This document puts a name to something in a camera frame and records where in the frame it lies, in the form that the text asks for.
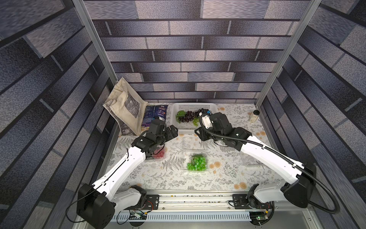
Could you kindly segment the clear plastic clamshell container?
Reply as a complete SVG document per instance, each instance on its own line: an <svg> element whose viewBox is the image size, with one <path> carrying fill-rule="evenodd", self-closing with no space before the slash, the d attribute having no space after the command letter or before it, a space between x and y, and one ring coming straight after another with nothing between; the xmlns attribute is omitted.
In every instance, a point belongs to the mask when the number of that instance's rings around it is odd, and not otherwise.
<svg viewBox="0 0 366 229"><path fill-rule="evenodd" d="M146 160L161 160L166 158L166 147L165 145L159 146L154 152L152 153L145 153Z"/></svg>

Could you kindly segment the red grape bunch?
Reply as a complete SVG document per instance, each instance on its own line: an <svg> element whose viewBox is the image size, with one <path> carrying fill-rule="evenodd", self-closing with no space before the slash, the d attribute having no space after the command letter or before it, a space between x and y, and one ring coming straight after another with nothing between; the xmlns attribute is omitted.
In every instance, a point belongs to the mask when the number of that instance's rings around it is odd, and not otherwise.
<svg viewBox="0 0 366 229"><path fill-rule="evenodd" d="M156 155L153 156L154 159L164 159L165 158L165 149L162 148Z"/></svg>

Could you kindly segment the bright green grape bunch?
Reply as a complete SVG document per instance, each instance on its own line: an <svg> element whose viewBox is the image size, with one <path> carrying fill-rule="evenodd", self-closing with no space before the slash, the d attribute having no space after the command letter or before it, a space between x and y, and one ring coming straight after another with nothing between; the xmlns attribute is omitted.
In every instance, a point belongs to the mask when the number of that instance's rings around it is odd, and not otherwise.
<svg viewBox="0 0 366 229"><path fill-rule="evenodd" d="M207 160L203 155L194 155L187 163L186 168L189 171L206 171Z"/></svg>

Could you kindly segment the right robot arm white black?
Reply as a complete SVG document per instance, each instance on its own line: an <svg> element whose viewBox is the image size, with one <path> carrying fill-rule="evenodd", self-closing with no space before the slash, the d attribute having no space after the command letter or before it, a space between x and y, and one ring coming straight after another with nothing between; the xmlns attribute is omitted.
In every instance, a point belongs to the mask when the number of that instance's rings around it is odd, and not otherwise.
<svg viewBox="0 0 366 229"><path fill-rule="evenodd" d="M282 177L277 183L254 184L246 195L247 204L255 209L272 201L285 201L307 208L315 187L314 181L303 173L305 166L264 144L242 127L232 127L226 115L200 113L200 127L195 133L202 141L222 141L225 146L249 155Z"/></svg>

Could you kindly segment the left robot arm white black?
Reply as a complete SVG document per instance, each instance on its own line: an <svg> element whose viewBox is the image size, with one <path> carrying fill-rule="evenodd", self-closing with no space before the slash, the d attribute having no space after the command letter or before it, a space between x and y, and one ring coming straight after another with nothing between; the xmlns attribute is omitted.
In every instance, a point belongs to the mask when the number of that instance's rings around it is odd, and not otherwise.
<svg viewBox="0 0 366 229"><path fill-rule="evenodd" d="M115 207L122 210L142 208L146 203L146 191L139 186L131 186L116 195L118 188L127 177L158 147L178 137L178 129L167 126L164 121L154 119L147 131L138 136L127 149L126 155L105 175L93 184L84 184L78 191L76 213L95 229L103 229L112 220Z"/></svg>

